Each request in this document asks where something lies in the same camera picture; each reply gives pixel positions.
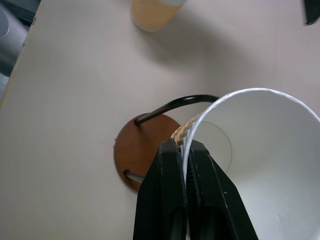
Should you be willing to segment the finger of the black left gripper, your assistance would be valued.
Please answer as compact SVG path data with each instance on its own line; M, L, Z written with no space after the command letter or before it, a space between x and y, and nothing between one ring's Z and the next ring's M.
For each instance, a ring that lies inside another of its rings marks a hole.
M303 0L305 24L312 25L320 18L320 0Z

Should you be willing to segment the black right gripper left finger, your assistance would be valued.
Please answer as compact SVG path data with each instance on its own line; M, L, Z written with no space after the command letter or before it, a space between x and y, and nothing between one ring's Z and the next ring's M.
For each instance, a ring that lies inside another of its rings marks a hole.
M186 240L187 193L173 139L155 154L137 194L133 240Z

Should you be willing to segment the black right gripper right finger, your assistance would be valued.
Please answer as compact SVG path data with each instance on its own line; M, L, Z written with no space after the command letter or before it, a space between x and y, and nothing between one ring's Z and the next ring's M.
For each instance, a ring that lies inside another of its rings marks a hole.
M188 156L186 191L190 240L258 240L236 186L196 140Z

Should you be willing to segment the tan ribbed paper cup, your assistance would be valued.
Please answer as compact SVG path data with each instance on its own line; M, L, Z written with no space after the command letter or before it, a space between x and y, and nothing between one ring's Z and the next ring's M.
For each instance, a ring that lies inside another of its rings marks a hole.
M320 117L286 93L229 93L181 125L236 186L259 240L320 240Z
M187 0L132 0L133 22L146 32L155 32L164 27Z

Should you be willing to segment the grey cylindrical object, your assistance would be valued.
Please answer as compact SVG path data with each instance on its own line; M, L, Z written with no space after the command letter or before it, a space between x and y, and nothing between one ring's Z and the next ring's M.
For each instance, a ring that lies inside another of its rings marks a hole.
M27 28L0 3L0 73L9 77L24 46Z

